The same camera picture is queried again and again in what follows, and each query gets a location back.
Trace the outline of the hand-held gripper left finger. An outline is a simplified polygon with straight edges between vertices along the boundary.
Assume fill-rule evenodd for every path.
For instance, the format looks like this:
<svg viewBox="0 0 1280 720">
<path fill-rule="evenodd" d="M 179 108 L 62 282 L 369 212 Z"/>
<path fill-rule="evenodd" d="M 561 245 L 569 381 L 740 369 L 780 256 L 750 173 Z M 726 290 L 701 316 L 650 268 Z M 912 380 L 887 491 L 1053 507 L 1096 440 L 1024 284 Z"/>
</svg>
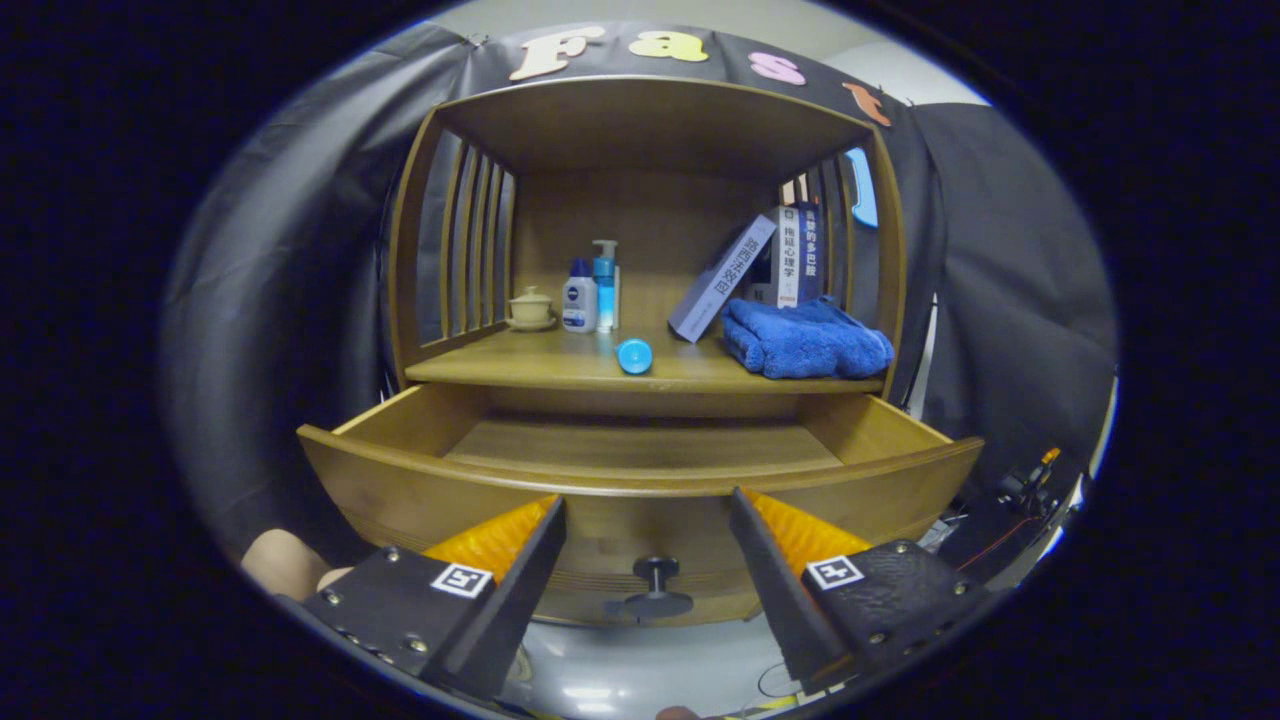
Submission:
<svg viewBox="0 0 1280 720">
<path fill-rule="evenodd" d="M 547 496 L 425 552 L 387 546 L 302 601 L 348 644 L 421 682 L 498 696 L 567 537 Z"/>
</svg>

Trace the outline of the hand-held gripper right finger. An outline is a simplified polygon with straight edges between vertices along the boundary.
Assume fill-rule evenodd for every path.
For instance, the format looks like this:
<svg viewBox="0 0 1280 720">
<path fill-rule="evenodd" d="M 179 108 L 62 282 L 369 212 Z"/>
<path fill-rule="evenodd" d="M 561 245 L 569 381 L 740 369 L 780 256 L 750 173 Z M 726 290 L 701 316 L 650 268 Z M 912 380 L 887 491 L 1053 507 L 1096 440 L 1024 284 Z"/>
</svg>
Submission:
<svg viewBox="0 0 1280 720">
<path fill-rule="evenodd" d="M 806 693 L 902 671 L 991 610 L 987 587 L 910 539 L 865 541 L 739 487 L 730 529 L 790 678 Z"/>
</svg>

